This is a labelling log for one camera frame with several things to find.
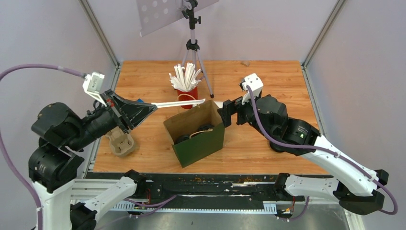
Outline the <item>green paper bag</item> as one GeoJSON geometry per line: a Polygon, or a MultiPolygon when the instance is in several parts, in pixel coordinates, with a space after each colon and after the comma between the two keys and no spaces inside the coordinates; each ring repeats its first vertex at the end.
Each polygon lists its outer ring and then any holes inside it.
{"type": "Polygon", "coordinates": [[[174,115],[165,120],[163,125],[183,168],[223,149],[225,127],[213,100],[174,115]],[[208,131],[197,131],[199,126],[207,123],[214,127],[208,131]],[[182,135],[190,135],[190,139],[175,145],[175,140],[182,135]]]}

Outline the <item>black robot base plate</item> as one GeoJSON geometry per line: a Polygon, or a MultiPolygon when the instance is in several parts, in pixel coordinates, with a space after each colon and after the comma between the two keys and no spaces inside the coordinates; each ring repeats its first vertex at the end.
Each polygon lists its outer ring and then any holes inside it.
{"type": "Polygon", "coordinates": [[[304,201],[274,188],[269,174],[161,174],[147,173],[145,187],[131,196],[157,204],[175,198],[165,208],[262,209],[264,201],[291,204],[304,201]]]}

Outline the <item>white paper cup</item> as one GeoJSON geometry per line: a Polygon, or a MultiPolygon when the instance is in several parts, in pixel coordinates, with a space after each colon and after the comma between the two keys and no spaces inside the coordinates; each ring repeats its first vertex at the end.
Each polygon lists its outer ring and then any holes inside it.
{"type": "Polygon", "coordinates": [[[203,124],[203,125],[199,126],[197,131],[198,132],[208,131],[208,130],[212,129],[213,127],[214,127],[214,125],[207,123],[207,124],[203,124]]]}
{"type": "Polygon", "coordinates": [[[184,142],[184,141],[187,141],[187,140],[189,140],[190,139],[190,135],[182,135],[182,136],[180,136],[180,137],[178,137],[176,140],[175,140],[175,145],[177,145],[177,144],[180,144],[180,143],[182,143],[182,142],[184,142]]]}

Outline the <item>white straw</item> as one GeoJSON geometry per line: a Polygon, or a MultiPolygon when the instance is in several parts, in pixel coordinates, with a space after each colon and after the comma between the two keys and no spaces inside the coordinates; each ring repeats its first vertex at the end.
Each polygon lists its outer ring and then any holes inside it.
{"type": "Polygon", "coordinates": [[[205,99],[200,100],[188,100],[188,101],[175,101],[175,102],[163,102],[163,103],[151,103],[157,108],[177,107],[177,106],[196,106],[205,102],[205,99]]]}

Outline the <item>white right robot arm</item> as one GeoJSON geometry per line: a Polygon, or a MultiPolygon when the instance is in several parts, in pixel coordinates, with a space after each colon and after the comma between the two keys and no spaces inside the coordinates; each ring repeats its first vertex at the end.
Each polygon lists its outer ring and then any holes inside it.
{"type": "Polygon", "coordinates": [[[237,124],[249,124],[270,142],[276,152],[287,152],[325,169],[329,178],[302,177],[290,173],[277,176],[273,193],[279,200],[289,196],[312,196],[336,201],[359,215],[382,211],[385,196],[379,191],[388,181],[385,170],[370,170],[335,148],[317,128],[288,116],[287,107],[266,95],[254,101],[239,97],[224,101],[218,113],[226,127],[231,116],[237,124]]]}

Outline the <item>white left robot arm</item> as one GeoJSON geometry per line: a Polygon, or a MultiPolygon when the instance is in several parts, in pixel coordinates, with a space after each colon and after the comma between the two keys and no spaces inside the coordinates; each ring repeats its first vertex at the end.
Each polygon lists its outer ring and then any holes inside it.
{"type": "Polygon", "coordinates": [[[94,198],[70,203],[78,168],[84,162],[78,153],[115,128],[130,133],[156,110],[155,104],[131,101],[112,90],[102,93],[84,117],[61,102],[44,107],[31,127],[40,139],[28,161],[29,178],[40,202],[36,228],[92,230],[120,201],[143,197],[146,177],[129,170],[94,198]]]}

